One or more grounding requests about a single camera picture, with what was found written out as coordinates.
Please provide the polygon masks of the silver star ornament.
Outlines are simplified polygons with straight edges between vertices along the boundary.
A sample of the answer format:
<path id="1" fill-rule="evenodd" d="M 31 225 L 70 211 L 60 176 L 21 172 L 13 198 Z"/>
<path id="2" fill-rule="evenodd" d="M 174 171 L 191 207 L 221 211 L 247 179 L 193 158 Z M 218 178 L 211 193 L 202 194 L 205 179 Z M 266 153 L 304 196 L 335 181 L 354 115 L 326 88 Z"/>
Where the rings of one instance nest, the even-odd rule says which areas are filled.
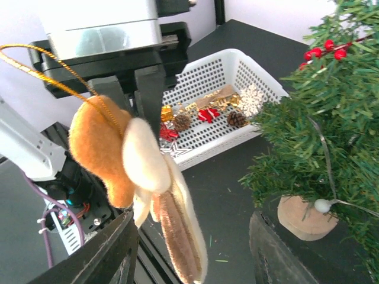
<path id="1" fill-rule="evenodd" d="M 166 147 L 160 148 L 163 154 L 169 154 L 172 158 L 177 158 L 191 151 L 191 149 L 180 148 L 176 141 L 169 143 Z"/>

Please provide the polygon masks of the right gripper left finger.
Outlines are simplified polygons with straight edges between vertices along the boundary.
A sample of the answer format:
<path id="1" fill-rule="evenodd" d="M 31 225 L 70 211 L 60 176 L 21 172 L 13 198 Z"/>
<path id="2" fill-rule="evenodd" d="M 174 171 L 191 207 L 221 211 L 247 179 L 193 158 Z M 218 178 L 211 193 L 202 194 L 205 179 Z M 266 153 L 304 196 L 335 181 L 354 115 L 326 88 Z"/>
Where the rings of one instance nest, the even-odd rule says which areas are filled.
<path id="1" fill-rule="evenodd" d="M 138 244 L 133 213 L 126 211 L 68 259 L 30 283 L 133 283 Z"/>

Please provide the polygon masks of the white wooden snowflake ornament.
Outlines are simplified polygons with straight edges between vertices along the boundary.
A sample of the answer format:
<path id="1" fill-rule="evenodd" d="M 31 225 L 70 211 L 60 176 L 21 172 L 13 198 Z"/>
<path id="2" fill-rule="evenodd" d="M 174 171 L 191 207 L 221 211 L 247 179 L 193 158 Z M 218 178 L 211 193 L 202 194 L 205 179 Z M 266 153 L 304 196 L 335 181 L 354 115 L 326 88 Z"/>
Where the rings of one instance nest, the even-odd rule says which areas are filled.
<path id="1" fill-rule="evenodd" d="M 265 101 L 266 94 L 256 85 L 250 85 L 240 91 L 237 107 L 246 117 L 252 117 L 259 113 Z"/>

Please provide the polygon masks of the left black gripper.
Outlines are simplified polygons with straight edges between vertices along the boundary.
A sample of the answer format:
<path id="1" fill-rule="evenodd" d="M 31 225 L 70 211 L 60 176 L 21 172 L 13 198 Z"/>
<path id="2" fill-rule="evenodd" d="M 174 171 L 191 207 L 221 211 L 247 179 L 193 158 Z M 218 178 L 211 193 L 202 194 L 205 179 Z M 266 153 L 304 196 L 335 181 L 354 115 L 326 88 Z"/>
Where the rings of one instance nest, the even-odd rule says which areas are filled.
<path id="1" fill-rule="evenodd" d="M 173 44 L 164 40 L 162 47 L 117 51 L 64 61 L 84 81 L 88 81 L 90 87 L 100 95 L 111 98 L 118 107 L 130 114 L 132 106 L 127 93 L 135 91 L 137 114 L 150 124 L 153 133 L 160 131 L 164 86 L 166 91 L 176 86 L 176 76 L 188 63 L 187 48 L 191 43 L 188 25 L 183 21 L 161 24 L 160 28 L 164 37 L 176 36 Z M 73 74 L 49 56 L 34 49 L 29 50 L 28 55 L 35 70 L 77 93 L 87 92 L 87 88 Z"/>

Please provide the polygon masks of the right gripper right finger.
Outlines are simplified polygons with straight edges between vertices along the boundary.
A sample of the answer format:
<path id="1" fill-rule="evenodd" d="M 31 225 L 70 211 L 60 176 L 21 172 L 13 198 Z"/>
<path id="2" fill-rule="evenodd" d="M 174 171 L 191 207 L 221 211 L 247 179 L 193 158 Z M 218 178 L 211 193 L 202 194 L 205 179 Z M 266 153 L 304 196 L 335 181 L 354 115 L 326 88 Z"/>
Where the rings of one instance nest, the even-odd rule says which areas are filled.
<path id="1" fill-rule="evenodd" d="M 249 221 L 249 246 L 254 258 L 256 283 L 318 283 L 272 225 L 260 211 L 255 211 Z"/>

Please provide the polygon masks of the gold gift box ornament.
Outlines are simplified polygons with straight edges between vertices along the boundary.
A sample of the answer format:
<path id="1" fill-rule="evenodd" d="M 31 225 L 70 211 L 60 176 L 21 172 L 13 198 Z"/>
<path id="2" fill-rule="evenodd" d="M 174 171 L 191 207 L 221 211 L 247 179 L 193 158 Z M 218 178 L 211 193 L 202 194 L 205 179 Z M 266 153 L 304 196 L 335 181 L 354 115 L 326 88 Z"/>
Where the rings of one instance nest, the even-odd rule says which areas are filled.
<path id="1" fill-rule="evenodd" d="M 172 121 L 174 119 L 174 112 L 170 105 L 164 105 L 161 108 L 160 118 L 162 122 Z"/>

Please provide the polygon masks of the wooden bauble ornament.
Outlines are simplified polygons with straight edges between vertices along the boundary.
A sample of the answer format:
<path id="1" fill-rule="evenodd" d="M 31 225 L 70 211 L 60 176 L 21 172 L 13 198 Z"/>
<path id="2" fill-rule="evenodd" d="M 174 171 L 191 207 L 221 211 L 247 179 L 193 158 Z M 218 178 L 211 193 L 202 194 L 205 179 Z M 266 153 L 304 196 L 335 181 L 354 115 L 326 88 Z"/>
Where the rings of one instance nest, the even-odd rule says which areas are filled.
<path id="1" fill-rule="evenodd" d="M 208 256 L 186 181 L 163 154 L 151 126 L 121 109 L 88 82 L 91 93 L 73 116 L 69 148 L 48 142 L 9 105 L 1 106 L 1 153 L 34 182 L 57 180 L 69 157 L 98 177 L 110 204 L 132 207 L 134 223 L 152 216 L 162 226 L 174 270 L 183 283 L 203 283 Z"/>

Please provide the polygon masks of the brown pine cone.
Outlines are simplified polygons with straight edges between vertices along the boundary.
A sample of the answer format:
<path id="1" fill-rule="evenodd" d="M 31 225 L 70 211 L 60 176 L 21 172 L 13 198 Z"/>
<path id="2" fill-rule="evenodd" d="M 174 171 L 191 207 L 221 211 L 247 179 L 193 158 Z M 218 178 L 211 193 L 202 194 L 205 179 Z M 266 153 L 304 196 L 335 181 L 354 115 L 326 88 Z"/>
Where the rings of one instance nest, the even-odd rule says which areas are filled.
<path id="1" fill-rule="evenodd" d="M 227 123 L 231 127 L 244 127 L 248 122 L 246 116 L 241 112 L 232 111 L 227 116 Z"/>
<path id="2" fill-rule="evenodd" d="M 191 117 L 188 114 L 177 114 L 173 121 L 174 128 L 177 131 L 185 131 L 191 126 Z"/>

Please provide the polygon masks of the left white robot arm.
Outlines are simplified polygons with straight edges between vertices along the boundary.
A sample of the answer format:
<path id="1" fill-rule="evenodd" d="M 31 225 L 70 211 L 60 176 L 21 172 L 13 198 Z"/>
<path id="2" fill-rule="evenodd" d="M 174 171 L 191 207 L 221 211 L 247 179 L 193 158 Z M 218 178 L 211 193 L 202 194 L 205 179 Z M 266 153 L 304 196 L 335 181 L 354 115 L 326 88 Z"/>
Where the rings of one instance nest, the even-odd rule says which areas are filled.
<path id="1" fill-rule="evenodd" d="M 70 126 L 45 136 L 1 102 L 1 154 L 16 164 L 45 198 L 74 207 L 89 204 L 92 177 L 109 203 L 127 208 L 138 189 L 169 186 L 159 170 L 162 98 L 187 64 L 191 42 L 185 22 L 158 26 L 160 42 L 132 50 L 60 59 L 48 41 L 28 45 L 32 65 L 1 55 L 15 68 L 42 80 L 55 97 L 72 96 L 80 106 Z"/>

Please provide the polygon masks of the red bow ornament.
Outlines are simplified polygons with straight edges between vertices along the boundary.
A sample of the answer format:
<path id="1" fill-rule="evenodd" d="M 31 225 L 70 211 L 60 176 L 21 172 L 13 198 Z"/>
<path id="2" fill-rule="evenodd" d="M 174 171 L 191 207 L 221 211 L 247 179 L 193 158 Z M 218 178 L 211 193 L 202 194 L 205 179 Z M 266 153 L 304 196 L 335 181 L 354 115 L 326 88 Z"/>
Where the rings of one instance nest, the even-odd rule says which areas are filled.
<path id="1" fill-rule="evenodd" d="M 179 135 L 175 129 L 170 129 L 165 124 L 161 124 L 159 137 L 168 142 L 173 142 L 178 139 Z"/>

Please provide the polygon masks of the red berry sprig ornament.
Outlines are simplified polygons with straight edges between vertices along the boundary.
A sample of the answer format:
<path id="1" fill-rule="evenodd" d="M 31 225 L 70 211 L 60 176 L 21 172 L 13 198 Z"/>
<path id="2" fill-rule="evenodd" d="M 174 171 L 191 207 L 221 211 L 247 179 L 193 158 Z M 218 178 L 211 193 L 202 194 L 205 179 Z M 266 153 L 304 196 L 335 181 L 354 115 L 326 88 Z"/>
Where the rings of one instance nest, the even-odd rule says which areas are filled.
<path id="1" fill-rule="evenodd" d="M 319 59 L 329 53 L 333 53 L 334 58 L 340 61 L 347 56 L 348 49 L 350 48 L 350 46 L 371 38 L 373 38 L 373 35 L 366 35 L 354 41 L 350 41 L 340 45 L 336 45 L 333 40 L 326 40 L 324 42 L 323 48 L 315 47 L 304 53 L 305 62 L 302 62 L 299 65 L 299 69 L 303 70 L 306 65 L 310 64 L 313 61 L 313 58 Z"/>

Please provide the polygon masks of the white plastic basket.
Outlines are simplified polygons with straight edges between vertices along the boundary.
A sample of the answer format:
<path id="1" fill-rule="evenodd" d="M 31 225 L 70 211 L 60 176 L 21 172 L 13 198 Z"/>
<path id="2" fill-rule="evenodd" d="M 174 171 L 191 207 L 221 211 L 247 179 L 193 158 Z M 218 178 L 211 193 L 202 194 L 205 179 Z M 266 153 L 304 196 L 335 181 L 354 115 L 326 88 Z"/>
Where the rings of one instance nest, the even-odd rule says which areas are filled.
<path id="1" fill-rule="evenodd" d="M 241 112 L 237 107 L 240 91 L 256 85 L 266 94 L 266 102 L 278 102 L 286 91 L 263 67 L 237 49 L 225 49 L 188 64 L 178 74 L 176 87 L 163 94 L 163 106 L 170 105 L 177 114 L 191 117 L 191 126 L 177 131 L 175 140 L 180 148 L 190 152 L 173 158 L 181 170 L 188 169 L 223 151 L 259 135 L 259 128 L 247 118 L 244 127 L 231 127 L 227 123 L 230 112 Z M 220 116 L 212 123 L 198 119 L 201 109 L 215 108 Z M 175 129 L 173 121 L 164 122 Z"/>

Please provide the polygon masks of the small green christmas tree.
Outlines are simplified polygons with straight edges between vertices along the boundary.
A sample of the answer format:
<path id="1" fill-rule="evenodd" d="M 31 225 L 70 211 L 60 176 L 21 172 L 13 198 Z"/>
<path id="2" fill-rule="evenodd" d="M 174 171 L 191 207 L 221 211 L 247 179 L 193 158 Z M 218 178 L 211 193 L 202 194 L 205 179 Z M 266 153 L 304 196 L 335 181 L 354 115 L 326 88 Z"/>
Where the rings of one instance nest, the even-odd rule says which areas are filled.
<path id="1" fill-rule="evenodd" d="M 345 222 L 365 249 L 371 283 L 378 282 L 378 2 L 338 1 L 311 28 L 311 49 L 364 36 L 338 61 L 329 53 L 296 70 L 292 91 L 254 116 L 272 144 L 255 158 L 241 184 L 261 207 L 275 195 L 298 196 Z"/>

